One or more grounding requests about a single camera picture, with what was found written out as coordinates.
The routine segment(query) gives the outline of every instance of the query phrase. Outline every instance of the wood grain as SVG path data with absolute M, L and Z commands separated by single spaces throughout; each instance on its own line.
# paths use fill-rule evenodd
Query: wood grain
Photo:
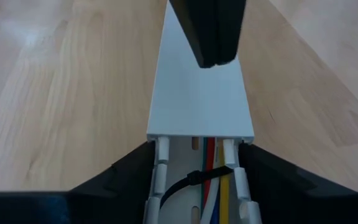
M 145 141 L 165 5 L 0 0 L 0 190 L 70 189 Z M 358 2 L 248 0 L 239 58 L 255 143 L 358 190 Z

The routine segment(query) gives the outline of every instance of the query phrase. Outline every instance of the red wire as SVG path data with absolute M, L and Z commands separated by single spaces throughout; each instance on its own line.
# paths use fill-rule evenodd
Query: red wire
M 213 169 L 214 152 L 215 152 L 215 138 L 208 138 L 207 149 L 206 149 L 206 170 Z M 204 202 L 203 202 L 204 207 L 206 204 L 206 199 L 208 198 L 208 192 L 209 192 L 210 185 L 211 185 L 211 180 L 207 180 L 204 183 Z

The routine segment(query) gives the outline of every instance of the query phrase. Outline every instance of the floor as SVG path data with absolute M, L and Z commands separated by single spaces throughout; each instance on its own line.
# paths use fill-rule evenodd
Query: floor
M 0 190 L 70 189 L 145 141 L 166 0 L 0 0 Z M 248 0 L 255 143 L 358 190 L 358 1 Z

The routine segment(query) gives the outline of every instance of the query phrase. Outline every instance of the wire bundle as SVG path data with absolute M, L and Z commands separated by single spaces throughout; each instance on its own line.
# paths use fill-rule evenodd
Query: wire bundle
M 215 138 L 204 138 L 203 171 L 224 166 L 223 144 L 216 147 Z M 229 223 L 229 177 L 208 180 L 201 186 L 201 224 Z

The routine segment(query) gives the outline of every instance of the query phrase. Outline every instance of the yellow wire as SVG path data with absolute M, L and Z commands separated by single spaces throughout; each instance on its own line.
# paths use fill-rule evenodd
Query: yellow wire
M 223 140 L 218 140 L 219 160 L 224 166 Z M 221 198 L 219 204 L 219 224 L 229 224 L 229 175 L 221 177 Z

